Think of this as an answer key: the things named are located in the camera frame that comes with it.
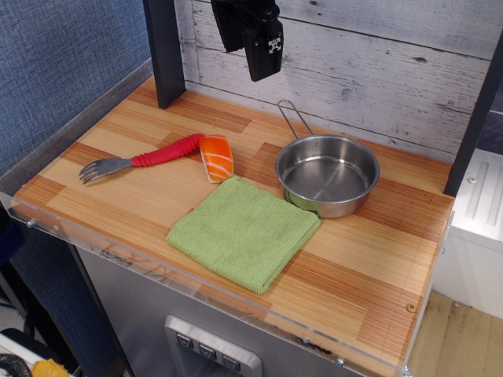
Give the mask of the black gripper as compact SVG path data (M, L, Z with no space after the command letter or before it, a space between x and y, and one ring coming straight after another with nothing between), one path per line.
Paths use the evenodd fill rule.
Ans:
M281 70L284 33L275 1L216 0L211 7L226 52L244 48L253 82Z

